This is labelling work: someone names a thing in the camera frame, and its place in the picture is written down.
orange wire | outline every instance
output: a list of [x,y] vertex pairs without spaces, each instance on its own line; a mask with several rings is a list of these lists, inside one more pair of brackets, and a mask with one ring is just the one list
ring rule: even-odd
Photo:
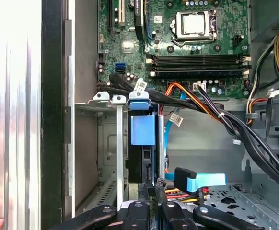
[[[169,95],[172,93],[172,91],[173,91],[173,85],[170,85],[170,86],[167,88],[165,95],[166,95],[166,96],[169,96]],[[161,107],[160,107],[160,115],[162,115],[163,107],[164,107],[164,106],[161,106]]]
[[[268,98],[257,98],[257,99],[252,100],[249,103],[249,107],[248,107],[249,113],[252,113],[251,108],[254,106],[255,103],[257,103],[257,102],[265,102],[267,100],[268,100]],[[249,125],[250,123],[252,123],[252,121],[253,121],[253,119],[249,119],[246,124]]]
[[175,85],[177,88],[181,89],[184,93],[186,93],[190,98],[192,98],[196,104],[203,110],[205,111],[207,114],[209,114],[212,118],[220,121],[214,114],[212,114],[207,108],[206,106],[201,102],[200,99],[198,99],[194,94],[190,93],[189,91],[187,91],[184,87],[182,87],[180,84],[178,83],[173,83],[173,85]]
[[175,193],[175,192],[180,192],[179,189],[175,188],[175,189],[170,189],[170,190],[165,190],[165,193]]
[[188,197],[189,194],[182,194],[182,195],[176,195],[176,194],[168,194],[167,199],[180,199],[184,197]]

blue tab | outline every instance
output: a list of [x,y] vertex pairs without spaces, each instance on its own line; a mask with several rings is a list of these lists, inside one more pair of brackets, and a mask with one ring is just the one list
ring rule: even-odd
[[129,105],[130,110],[148,110],[149,101],[147,100],[133,100]]
[[131,116],[131,145],[155,145],[155,116]]
[[174,173],[173,172],[165,173],[165,179],[169,181],[174,181]]
[[197,173],[196,179],[187,179],[187,190],[195,192],[201,187],[226,185],[226,175],[223,173]]

sata port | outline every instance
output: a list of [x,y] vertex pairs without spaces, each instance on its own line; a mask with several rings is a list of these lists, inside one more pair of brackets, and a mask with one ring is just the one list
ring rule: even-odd
[[115,69],[115,72],[124,74],[126,72],[126,70],[125,69]]
[[125,63],[115,63],[115,68],[126,68],[126,64]]

mounting hole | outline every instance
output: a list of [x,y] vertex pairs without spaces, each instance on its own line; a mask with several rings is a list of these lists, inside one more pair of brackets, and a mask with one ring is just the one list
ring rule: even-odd
[[212,5],[213,5],[214,7],[219,6],[219,5],[220,5],[220,0],[213,0]]
[[234,213],[233,213],[233,212],[226,212],[226,213],[228,213],[228,214],[234,216]]
[[220,45],[215,45],[214,47],[213,47],[213,49],[214,49],[214,51],[215,52],[220,52],[221,51],[221,46]]
[[173,53],[174,52],[174,47],[173,46],[168,46],[167,47],[167,52],[170,53],[170,54]]
[[165,3],[166,7],[171,9],[172,7],[174,7],[174,3],[172,1],[168,1]]
[[254,216],[247,216],[248,219],[255,219]]
[[235,209],[235,208],[238,208],[239,206],[238,205],[229,205],[227,206],[228,209]]
[[234,199],[229,198],[229,197],[225,197],[223,200],[221,200],[221,202],[223,204],[227,204],[227,205],[229,205],[230,203],[236,203],[236,201]]

expansion slot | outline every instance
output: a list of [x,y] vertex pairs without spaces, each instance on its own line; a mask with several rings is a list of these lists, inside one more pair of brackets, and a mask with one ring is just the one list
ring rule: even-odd
[[149,7],[149,4],[150,4],[150,0],[145,0],[144,2],[144,14],[145,14],[145,24],[146,24],[146,33],[147,33],[147,36],[148,38],[151,40],[152,37],[151,37],[151,27],[150,27],[150,7]]
[[114,0],[107,1],[107,30],[112,35],[113,33],[113,5]]
[[119,0],[118,23],[119,23],[120,26],[125,26],[126,25],[126,20],[125,20],[125,0]]
[[136,37],[140,41],[145,40],[145,24],[144,24],[144,0],[134,0],[134,27]]
[[251,66],[243,55],[148,56],[152,77],[219,77],[248,74]]

